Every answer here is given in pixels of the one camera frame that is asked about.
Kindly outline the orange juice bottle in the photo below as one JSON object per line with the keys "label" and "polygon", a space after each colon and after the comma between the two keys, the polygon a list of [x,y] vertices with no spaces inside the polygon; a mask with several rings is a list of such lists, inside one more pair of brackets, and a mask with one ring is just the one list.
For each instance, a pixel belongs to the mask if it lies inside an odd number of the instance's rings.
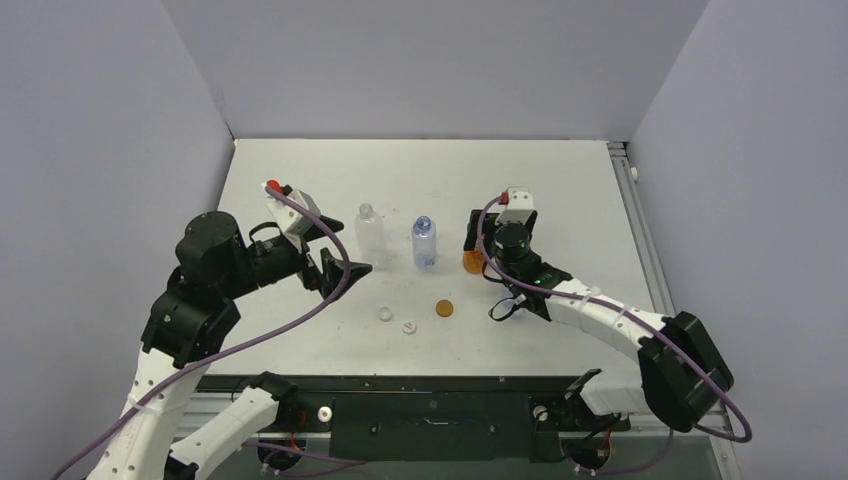
{"label": "orange juice bottle", "polygon": [[471,250],[464,250],[462,257],[463,268],[473,275],[481,275],[486,266],[486,261],[483,252],[478,246]]}

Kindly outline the clear plastic bottle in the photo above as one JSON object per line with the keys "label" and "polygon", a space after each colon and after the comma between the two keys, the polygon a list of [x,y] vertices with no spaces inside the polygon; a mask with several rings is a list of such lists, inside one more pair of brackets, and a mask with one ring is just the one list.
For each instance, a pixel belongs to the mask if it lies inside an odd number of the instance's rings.
{"label": "clear plastic bottle", "polygon": [[383,218],[370,203],[359,206],[354,229],[362,261],[376,269],[383,267],[388,257]]}

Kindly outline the labelled clear water bottle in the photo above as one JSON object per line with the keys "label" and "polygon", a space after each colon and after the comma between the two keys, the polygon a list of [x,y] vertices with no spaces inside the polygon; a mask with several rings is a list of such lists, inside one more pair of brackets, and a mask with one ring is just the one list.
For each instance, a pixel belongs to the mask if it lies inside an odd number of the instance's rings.
{"label": "labelled clear water bottle", "polygon": [[417,268],[427,270],[437,260],[437,228],[428,216],[419,216],[411,227],[412,255]]}

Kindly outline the yellow bottle cap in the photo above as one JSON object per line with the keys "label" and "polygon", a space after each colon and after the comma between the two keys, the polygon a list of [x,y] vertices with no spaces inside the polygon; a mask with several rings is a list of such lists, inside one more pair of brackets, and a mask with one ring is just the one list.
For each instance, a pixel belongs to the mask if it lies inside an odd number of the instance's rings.
{"label": "yellow bottle cap", "polygon": [[435,305],[435,312],[439,317],[450,317],[455,311],[455,307],[450,300],[441,299]]}

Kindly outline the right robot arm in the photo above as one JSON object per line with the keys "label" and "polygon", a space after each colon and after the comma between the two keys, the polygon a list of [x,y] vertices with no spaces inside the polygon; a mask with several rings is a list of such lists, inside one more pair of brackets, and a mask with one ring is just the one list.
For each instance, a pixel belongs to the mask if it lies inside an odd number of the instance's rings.
{"label": "right robot arm", "polygon": [[708,432],[702,419],[713,408],[738,410],[728,397],[732,373],[697,316],[631,307],[545,262],[531,248],[536,217],[532,209],[473,209],[463,249],[480,254],[485,279],[509,291],[503,320],[525,310],[581,331],[637,365],[627,375],[591,368],[572,384],[563,395],[572,424],[639,413],[676,432]]}

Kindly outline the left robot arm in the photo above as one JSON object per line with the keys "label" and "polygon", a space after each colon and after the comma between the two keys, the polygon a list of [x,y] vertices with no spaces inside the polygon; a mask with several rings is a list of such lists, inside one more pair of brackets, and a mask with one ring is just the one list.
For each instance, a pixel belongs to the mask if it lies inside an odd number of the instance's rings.
{"label": "left robot arm", "polygon": [[240,320],[236,299],[292,275],[331,301],[372,267],[322,249],[314,263],[284,235],[246,245],[235,218],[221,211],[195,217],[176,247],[178,267],[153,303],[142,334],[124,423],[90,473],[92,479],[205,479],[249,437],[285,430],[298,416],[298,388],[271,372],[249,379],[236,400],[182,440],[180,421],[206,360],[218,354]]}

